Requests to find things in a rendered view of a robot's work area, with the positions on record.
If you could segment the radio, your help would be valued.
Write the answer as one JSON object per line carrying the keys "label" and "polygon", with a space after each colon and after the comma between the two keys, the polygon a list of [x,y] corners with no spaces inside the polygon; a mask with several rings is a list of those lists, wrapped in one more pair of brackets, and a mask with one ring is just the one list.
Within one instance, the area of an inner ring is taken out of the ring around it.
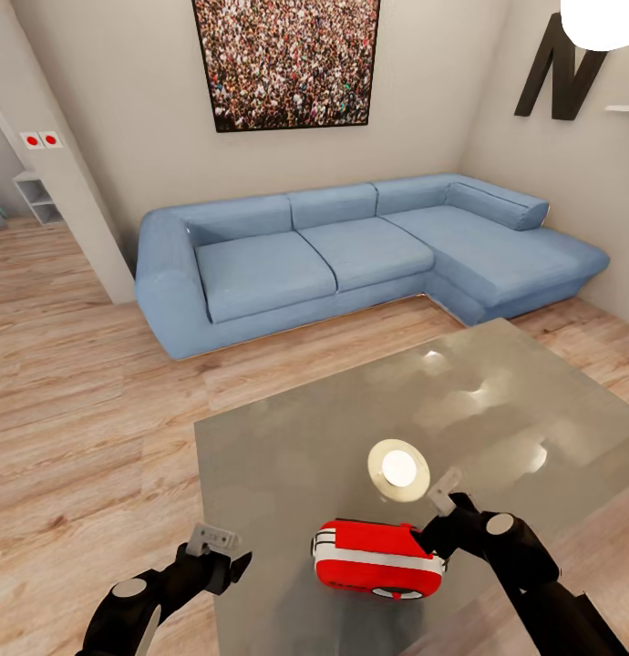
{"label": "radio", "polygon": [[315,570],[326,586],[373,593],[391,600],[434,594],[449,559],[427,555],[410,535],[417,526],[336,518],[311,540]]}

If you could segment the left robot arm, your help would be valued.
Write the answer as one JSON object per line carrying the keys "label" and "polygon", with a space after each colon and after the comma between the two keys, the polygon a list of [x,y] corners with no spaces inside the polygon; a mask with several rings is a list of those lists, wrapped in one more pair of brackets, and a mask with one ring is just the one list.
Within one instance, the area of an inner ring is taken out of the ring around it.
{"label": "left robot arm", "polygon": [[147,656],[158,626],[203,590],[222,595],[238,583],[252,561],[250,551],[231,562],[210,545],[235,551],[236,533],[198,523],[189,544],[179,545],[175,562],[163,571],[146,570],[110,589],[90,622],[83,651],[76,656]]}

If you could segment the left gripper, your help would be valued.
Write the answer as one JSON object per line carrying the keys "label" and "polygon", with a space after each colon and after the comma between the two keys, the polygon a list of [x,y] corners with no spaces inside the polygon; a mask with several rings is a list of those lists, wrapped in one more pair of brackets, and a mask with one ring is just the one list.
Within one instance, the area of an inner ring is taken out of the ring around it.
{"label": "left gripper", "polygon": [[234,562],[217,551],[194,557],[186,553],[187,546],[187,542],[179,545],[175,562],[171,564],[182,571],[186,580],[187,595],[181,607],[203,590],[222,595],[232,582],[238,583],[253,557],[251,551]]}

